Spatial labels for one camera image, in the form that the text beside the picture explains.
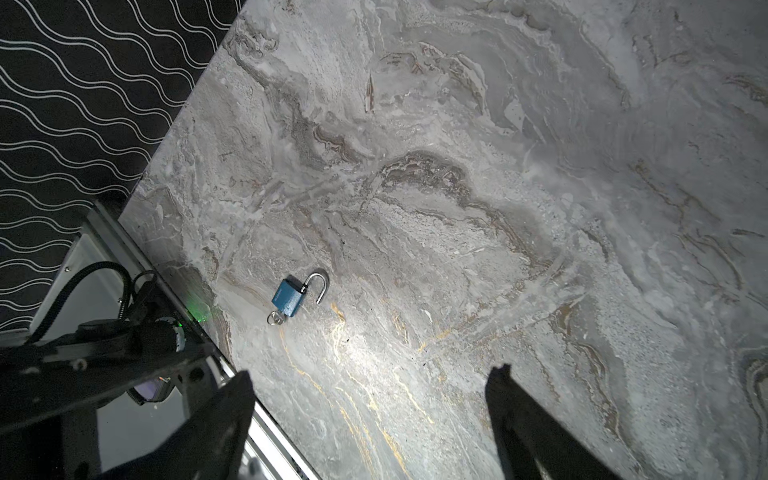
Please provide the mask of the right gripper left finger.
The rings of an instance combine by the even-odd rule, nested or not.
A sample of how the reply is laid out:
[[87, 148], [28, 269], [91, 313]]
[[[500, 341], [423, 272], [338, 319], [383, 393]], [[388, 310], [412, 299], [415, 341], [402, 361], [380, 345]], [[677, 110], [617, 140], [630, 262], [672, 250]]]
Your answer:
[[256, 395], [240, 371], [154, 451], [103, 473], [103, 479], [236, 479]]

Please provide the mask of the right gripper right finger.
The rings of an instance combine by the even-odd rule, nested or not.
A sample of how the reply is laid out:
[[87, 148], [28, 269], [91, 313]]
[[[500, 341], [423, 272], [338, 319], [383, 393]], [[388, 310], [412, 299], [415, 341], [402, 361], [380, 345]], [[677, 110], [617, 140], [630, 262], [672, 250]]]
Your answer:
[[506, 479], [618, 477], [511, 377], [508, 364], [491, 369], [485, 400]]

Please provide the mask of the silver key with ring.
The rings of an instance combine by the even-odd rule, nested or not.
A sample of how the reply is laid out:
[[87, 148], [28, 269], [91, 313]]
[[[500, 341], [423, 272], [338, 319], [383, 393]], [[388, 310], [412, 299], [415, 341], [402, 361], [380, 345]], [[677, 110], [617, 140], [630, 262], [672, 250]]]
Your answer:
[[279, 326], [286, 322], [287, 318], [283, 312], [279, 310], [272, 311], [267, 316], [267, 324], [270, 326]]

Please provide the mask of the blue padlock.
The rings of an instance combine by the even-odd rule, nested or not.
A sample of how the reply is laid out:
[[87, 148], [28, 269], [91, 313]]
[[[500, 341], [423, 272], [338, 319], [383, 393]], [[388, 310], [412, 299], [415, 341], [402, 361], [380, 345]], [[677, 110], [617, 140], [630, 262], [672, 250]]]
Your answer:
[[279, 323], [284, 322], [287, 318], [294, 317], [304, 301], [304, 297], [309, 290], [310, 284], [314, 280], [321, 282], [321, 290], [316, 298], [316, 303], [320, 304], [324, 299], [330, 284], [329, 275], [324, 269], [314, 270], [304, 281], [299, 281], [298, 278], [294, 276], [284, 278], [271, 300], [272, 305], [275, 307], [271, 316], [279, 318]]

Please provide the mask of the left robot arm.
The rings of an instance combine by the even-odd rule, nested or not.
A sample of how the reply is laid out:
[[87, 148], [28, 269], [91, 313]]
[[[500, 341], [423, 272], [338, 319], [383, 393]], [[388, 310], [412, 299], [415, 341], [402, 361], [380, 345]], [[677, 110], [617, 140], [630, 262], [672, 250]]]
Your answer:
[[[63, 307], [91, 274], [122, 281], [118, 313], [45, 341]], [[204, 367], [209, 343], [190, 340], [179, 321], [134, 319], [134, 282], [116, 262], [93, 263], [61, 289], [36, 330], [1, 351], [1, 476], [4, 479], [92, 479], [101, 474], [98, 410], [158, 382], [174, 388]]]

